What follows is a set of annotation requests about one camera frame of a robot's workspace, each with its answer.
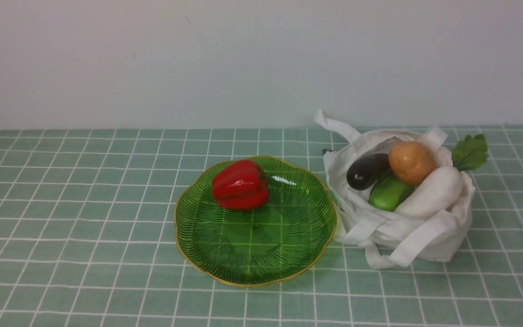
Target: white wall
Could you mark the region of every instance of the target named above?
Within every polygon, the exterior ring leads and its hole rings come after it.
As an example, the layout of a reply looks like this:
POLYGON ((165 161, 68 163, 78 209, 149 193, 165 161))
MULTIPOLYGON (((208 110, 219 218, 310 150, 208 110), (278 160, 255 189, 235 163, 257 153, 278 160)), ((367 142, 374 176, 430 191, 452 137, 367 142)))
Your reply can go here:
POLYGON ((523 0, 0 0, 0 129, 523 123, 523 0))

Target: cucumber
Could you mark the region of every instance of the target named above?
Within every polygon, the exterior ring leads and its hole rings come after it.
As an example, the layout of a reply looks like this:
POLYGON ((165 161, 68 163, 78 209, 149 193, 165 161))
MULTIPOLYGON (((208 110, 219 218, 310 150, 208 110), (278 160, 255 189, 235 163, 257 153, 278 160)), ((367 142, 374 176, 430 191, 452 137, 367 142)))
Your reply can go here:
POLYGON ((414 189, 414 186, 403 184, 389 169, 372 188, 369 203, 380 210, 394 211, 414 189))

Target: cloth bag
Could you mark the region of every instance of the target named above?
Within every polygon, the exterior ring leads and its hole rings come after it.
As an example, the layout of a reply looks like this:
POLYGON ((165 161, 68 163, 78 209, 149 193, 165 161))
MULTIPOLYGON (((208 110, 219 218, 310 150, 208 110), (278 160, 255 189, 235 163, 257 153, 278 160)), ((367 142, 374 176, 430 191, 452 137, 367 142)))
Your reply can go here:
POLYGON ((326 130, 337 132, 350 143, 340 151, 324 155, 326 183, 338 200, 338 224, 334 240, 365 248, 373 269, 408 267, 415 257, 428 261, 450 261, 471 226, 471 199, 475 187, 461 172, 463 190, 457 201, 433 217, 423 220, 403 217, 372 207, 372 189, 357 191, 348 185, 346 171, 358 158, 373 153, 388 153, 397 141, 418 141, 434 153, 440 166, 452 166, 451 152, 442 146, 447 134, 432 127, 425 134, 407 130, 373 130, 365 134, 350 125, 330 119, 319 110, 314 121, 326 130), (394 249, 381 255, 377 245, 394 249))

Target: green leaf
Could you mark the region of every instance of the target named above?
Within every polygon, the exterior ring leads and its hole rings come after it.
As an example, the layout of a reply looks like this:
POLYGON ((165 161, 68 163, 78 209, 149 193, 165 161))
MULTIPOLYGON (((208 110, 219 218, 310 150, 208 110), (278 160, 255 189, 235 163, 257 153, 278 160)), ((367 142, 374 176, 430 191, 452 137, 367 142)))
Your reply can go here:
POLYGON ((488 143, 483 134, 466 136, 452 151, 453 166, 459 171, 476 170, 488 160, 488 143))

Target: green glass plate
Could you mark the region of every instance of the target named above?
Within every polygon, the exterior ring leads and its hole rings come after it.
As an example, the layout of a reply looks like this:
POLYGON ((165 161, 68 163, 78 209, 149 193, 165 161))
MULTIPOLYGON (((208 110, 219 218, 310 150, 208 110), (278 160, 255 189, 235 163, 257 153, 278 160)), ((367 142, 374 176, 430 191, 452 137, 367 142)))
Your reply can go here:
POLYGON ((220 282, 264 286, 296 277, 320 259, 334 235, 336 212, 324 184, 308 170, 274 157, 248 159, 268 176, 268 203, 252 211, 219 207, 211 182, 233 161, 219 163, 179 198, 177 246, 220 282))

